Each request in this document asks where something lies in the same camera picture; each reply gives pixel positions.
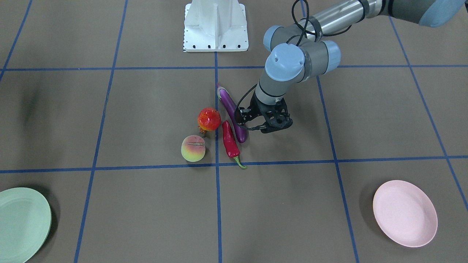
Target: eggplant stem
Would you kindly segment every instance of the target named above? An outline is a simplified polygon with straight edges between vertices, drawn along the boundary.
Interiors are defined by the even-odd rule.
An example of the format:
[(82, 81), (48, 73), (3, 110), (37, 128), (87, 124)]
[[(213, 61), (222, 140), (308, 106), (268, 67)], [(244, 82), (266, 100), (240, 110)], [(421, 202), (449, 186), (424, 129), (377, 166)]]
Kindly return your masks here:
[(239, 157), (238, 157), (238, 156), (234, 157), (234, 160), (237, 162), (237, 165), (239, 165), (240, 168), (242, 168), (242, 169), (247, 169), (247, 166), (243, 166), (243, 165), (241, 164), (241, 162), (239, 161)]
[(218, 86), (218, 90), (216, 91), (216, 94), (218, 95), (218, 99), (219, 99), (219, 100), (221, 100), (221, 94), (219, 93), (219, 91), (220, 91), (221, 89), (224, 89), (224, 88), (221, 87), (221, 86)]

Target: green plate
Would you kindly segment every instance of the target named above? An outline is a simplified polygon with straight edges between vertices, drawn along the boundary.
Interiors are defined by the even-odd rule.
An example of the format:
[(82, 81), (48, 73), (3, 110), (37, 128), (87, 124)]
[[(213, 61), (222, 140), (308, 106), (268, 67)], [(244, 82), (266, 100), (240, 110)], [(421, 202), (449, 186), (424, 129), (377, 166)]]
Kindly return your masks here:
[(51, 228), (49, 203), (38, 191), (0, 192), (0, 263), (24, 263), (42, 246)]

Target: chili pepper stem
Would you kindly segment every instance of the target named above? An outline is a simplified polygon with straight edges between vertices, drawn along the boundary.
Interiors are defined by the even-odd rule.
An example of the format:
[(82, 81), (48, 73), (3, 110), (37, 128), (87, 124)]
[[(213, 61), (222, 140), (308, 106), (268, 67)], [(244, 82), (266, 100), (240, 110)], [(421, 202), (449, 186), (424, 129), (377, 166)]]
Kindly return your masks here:
[(239, 161), (239, 157), (238, 157), (238, 156), (234, 157), (234, 160), (237, 162), (237, 164), (239, 165), (240, 168), (242, 168), (242, 169), (247, 169), (247, 166), (243, 166), (243, 165), (241, 164), (241, 162)]

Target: eggplant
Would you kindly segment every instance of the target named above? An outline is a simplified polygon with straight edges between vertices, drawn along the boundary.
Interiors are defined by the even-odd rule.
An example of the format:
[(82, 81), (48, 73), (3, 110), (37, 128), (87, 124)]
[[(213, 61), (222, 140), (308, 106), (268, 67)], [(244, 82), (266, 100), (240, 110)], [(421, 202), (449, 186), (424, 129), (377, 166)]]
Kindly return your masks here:
[(216, 83), (216, 86), (218, 87), (218, 98), (221, 101), (221, 103), (223, 103), (224, 108), (226, 108), (227, 113), (231, 117), (237, 141), (239, 143), (243, 143), (247, 140), (249, 132), (246, 129), (239, 127), (234, 119), (234, 112), (237, 105), (234, 103), (234, 101), (232, 100), (231, 96), (225, 88), (221, 87), (218, 83)]

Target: plate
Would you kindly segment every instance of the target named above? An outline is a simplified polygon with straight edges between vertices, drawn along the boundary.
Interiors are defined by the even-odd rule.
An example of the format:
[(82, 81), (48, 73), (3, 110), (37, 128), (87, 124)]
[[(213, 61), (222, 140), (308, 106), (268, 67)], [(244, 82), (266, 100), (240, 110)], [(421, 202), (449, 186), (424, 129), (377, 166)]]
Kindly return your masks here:
[(400, 180), (381, 185), (374, 195), (374, 216), (382, 231), (400, 245), (417, 248), (437, 232), (437, 213), (417, 186)]
[(24, 263), (42, 246), (51, 228), (49, 203), (38, 191), (0, 192), (0, 263)]

